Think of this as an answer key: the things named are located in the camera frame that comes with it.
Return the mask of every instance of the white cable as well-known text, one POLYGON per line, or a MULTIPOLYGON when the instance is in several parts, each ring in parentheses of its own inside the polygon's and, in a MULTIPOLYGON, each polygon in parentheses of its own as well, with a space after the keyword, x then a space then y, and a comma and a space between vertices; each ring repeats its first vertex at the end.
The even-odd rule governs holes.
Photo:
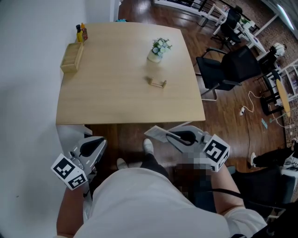
POLYGON ((251 98, 250 98, 250 93, 252 93, 252 95, 254 95, 254 94, 253 94, 252 91, 249 91, 249 93, 248 93, 248 98, 250 99, 251 104, 252 104, 252 111, 251 111, 250 109, 248 109, 246 106, 243 106, 243 107, 245 107, 248 111, 253 112, 254 105, 253 105, 252 100, 251 100, 251 98))
POLYGON ((250 93, 252 93, 252 95, 253 95, 255 98, 257 98, 257 99, 260 99, 260 98, 262 98, 262 97, 257 97, 256 95, 253 94, 252 91, 249 91, 249 93, 248 93, 248 98, 250 99, 251 104, 252 104, 252 111, 251 111, 250 109, 248 109, 246 106, 243 106, 243 107, 245 107, 248 111, 253 112, 253 110, 254 110, 254 105, 253 105, 252 100, 251 100, 251 98, 250 98, 250 93))
POLYGON ((276 123, 280 125, 280 123, 278 122, 278 120, 275 118, 274 114, 272 114, 272 116, 276 120, 276 123))

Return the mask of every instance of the light wood tabletop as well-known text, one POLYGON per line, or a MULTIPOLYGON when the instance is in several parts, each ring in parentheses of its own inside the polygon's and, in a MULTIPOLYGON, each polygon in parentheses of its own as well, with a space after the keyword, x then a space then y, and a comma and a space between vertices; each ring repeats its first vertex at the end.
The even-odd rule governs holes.
POLYGON ((280 96, 280 100, 283 104, 284 110, 285 110, 287 116, 290 117, 291 116, 291 109, 290 109, 290 104, 289 104, 287 92, 285 91, 284 86, 282 85, 282 83, 278 79, 276 80, 276 87, 278 88, 278 93, 279 93, 279 96, 280 96))
POLYGON ((57 124, 205 120, 190 55, 179 29, 132 22, 87 24, 77 73, 64 74, 57 124), (160 63, 147 60, 153 40, 169 39, 160 63), (167 81, 150 86, 147 77, 167 81))

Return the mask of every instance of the black pants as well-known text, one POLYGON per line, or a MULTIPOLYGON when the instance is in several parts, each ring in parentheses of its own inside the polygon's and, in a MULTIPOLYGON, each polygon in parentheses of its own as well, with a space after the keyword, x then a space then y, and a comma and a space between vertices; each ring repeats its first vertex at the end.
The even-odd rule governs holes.
POLYGON ((270 167, 272 165, 283 166, 285 159, 292 153, 291 148, 277 149, 255 157, 253 163, 256 167, 270 167))
POLYGON ((167 179, 169 179, 168 172, 165 170, 164 167, 158 164, 153 154, 145 155, 145 159, 143 160, 141 168, 150 169, 152 171, 162 174, 167 179))

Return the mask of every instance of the white flowers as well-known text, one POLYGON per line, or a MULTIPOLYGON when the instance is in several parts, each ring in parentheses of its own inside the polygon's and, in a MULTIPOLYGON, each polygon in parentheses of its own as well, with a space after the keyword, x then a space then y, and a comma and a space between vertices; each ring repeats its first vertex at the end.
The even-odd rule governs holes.
POLYGON ((162 48, 160 49, 160 52, 161 52, 161 53, 166 53, 166 48, 162 47, 162 48))
POLYGON ((168 52, 172 48, 169 43, 169 39, 158 38, 153 41, 152 52, 159 57, 162 57, 164 53, 168 52))
POLYGON ((158 48, 153 48, 152 51, 153 51, 153 53, 158 53, 159 49, 158 48))

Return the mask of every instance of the person sitting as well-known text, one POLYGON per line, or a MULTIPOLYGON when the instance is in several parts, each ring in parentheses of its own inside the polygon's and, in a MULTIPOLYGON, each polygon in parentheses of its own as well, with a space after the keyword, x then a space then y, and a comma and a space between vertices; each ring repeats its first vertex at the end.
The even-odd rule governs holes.
MULTIPOLYGON (((83 222, 83 186, 66 189, 57 219, 59 238, 247 238, 266 226, 242 199, 214 193, 216 213, 195 207, 168 179, 149 139, 141 168, 118 159, 118 171, 93 193, 90 217, 83 222)), ((227 167, 211 173, 213 188, 239 193, 227 167)))
POLYGON ((272 165, 283 166, 285 169, 298 171, 298 139, 292 140, 291 147, 277 149, 256 156, 253 152, 248 159, 248 168, 270 167, 272 165))

